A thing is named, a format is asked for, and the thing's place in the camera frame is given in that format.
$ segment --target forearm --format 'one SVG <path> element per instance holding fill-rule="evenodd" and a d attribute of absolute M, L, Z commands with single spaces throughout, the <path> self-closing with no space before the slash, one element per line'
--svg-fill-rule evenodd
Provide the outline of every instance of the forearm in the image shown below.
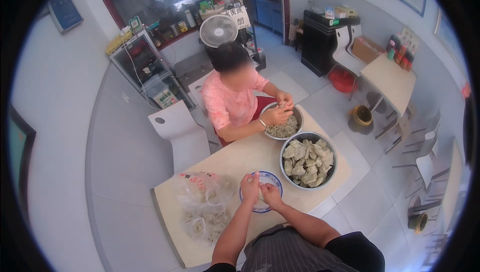
<path fill-rule="evenodd" d="M 340 233 L 327 222 L 296 210 L 285 203 L 280 205 L 276 211 L 295 227 L 305 240 L 320 248 L 324 248 L 328 242 L 340 236 Z"/>
<path fill-rule="evenodd" d="M 275 86 L 275 84 L 271 83 L 270 81 L 265 84 L 263 87 L 263 91 L 265 94 L 272 96 L 272 97 L 277 97 L 276 93 L 279 91 L 278 88 Z"/>
<path fill-rule="evenodd" d="M 232 142 L 264 130 L 265 127 L 259 120 L 253 120 L 247 125 L 238 127 L 232 127 L 232 125 L 229 124 L 217 131 L 217 133 L 226 142 Z"/>
<path fill-rule="evenodd" d="M 220 235 L 212 256 L 212 265 L 227 262 L 237 265 L 237 258 L 245 245 L 247 229 L 252 216 L 253 205 L 242 202 L 233 215 L 232 221 Z"/>

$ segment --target blue and white plate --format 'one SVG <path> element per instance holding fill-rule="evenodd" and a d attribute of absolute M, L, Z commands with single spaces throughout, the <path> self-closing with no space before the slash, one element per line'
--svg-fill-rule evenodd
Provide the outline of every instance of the blue and white plate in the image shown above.
<path fill-rule="evenodd" d="M 273 175 L 272 173 L 270 172 L 267 172 L 267 171 L 260 171 L 260 182 L 263 182 L 264 184 L 266 183 L 270 183 L 272 185 L 275 185 L 276 187 L 279 188 L 279 191 L 280 191 L 280 197 L 283 197 L 283 187 L 282 187 L 282 183 L 280 182 L 280 180 L 275 176 Z M 243 201 L 243 195 L 242 195 L 242 190 L 240 189 L 239 190 L 239 194 L 240 194 L 240 200 Z M 264 213 L 264 212 L 269 212 L 271 211 L 272 209 L 270 209 L 270 207 L 268 206 L 267 203 L 261 201 L 261 200 L 258 200 L 257 203 L 255 203 L 254 205 L 254 208 L 252 211 L 254 212 L 258 212 L 258 213 Z"/>

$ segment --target pink tie-dye shirt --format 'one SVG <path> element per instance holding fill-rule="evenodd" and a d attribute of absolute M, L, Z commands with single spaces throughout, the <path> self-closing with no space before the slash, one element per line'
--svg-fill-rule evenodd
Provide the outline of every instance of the pink tie-dye shirt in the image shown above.
<path fill-rule="evenodd" d="M 205 80 L 201 90 L 208 117 L 216 130 L 231 124 L 234 127 L 248 124 L 257 110 L 257 98 L 254 91 L 263 91 L 268 80 L 252 72 L 253 85 L 243 92 L 229 90 L 220 79 L 220 74 L 213 71 Z"/>

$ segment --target fan grille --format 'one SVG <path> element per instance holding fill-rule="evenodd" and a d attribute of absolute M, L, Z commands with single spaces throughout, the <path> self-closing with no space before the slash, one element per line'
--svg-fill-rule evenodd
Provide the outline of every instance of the fan grille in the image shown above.
<path fill-rule="evenodd" d="M 200 38 L 210 47 L 217 48 L 222 43 L 237 38 L 238 29 L 235 21 L 225 15 L 215 15 L 207 18 L 200 26 Z"/>

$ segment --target black hair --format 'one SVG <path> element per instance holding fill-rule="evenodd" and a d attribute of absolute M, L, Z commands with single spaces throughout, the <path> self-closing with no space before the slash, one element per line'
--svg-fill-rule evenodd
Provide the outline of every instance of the black hair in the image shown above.
<path fill-rule="evenodd" d="M 218 48 L 207 48 L 213 68 L 219 73 L 228 73 L 251 61 L 247 50 L 237 42 L 221 44 Z"/>

